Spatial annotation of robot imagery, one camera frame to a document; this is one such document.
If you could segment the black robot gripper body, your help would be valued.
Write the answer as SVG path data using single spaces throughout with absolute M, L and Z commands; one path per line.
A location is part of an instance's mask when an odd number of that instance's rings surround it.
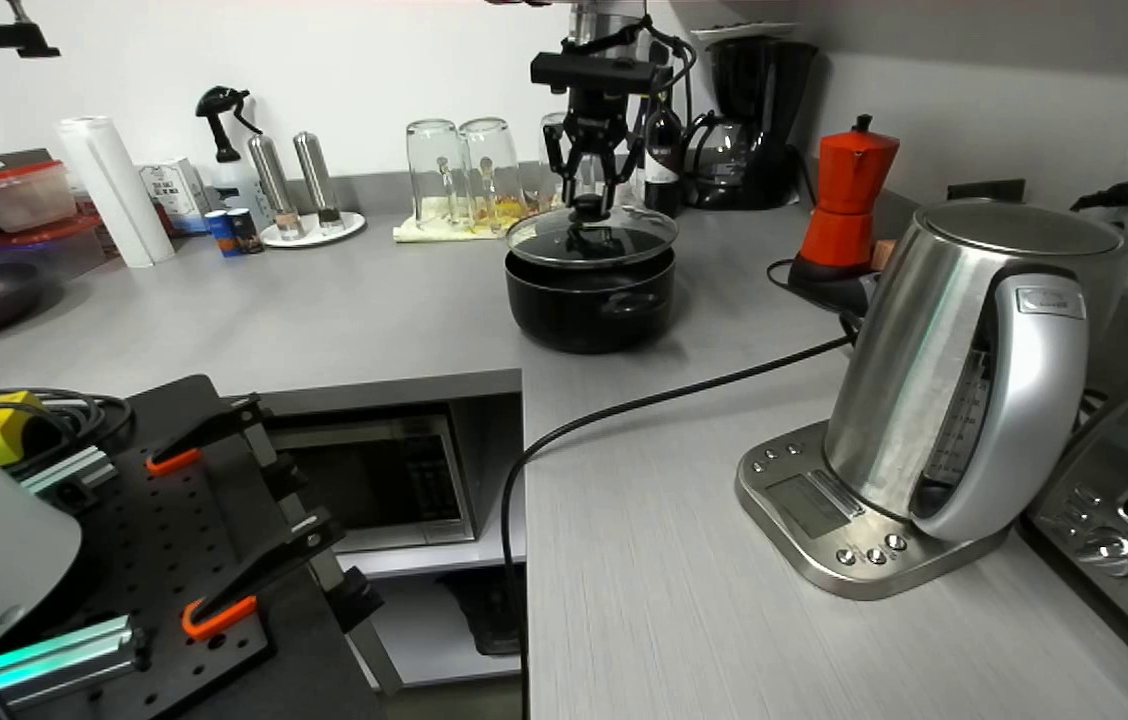
M 568 199 L 610 199 L 625 181 L 618 146 L 627 138 L 627 101 L 672 82 L 652 58 L 537 52 L 528 79 L 568 96 L 568 111 L 544 122 L 549 168 Z

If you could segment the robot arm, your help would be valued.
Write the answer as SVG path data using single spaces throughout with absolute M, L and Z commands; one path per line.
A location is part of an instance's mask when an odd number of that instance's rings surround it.
M 605 215 L 646 157 L 639 105 L 672 82 L 647 34 L 647 0 L 574 0 L 574 32 L 528 62 L 528 79 L 565 101 L 544 146 L 568 206 Z

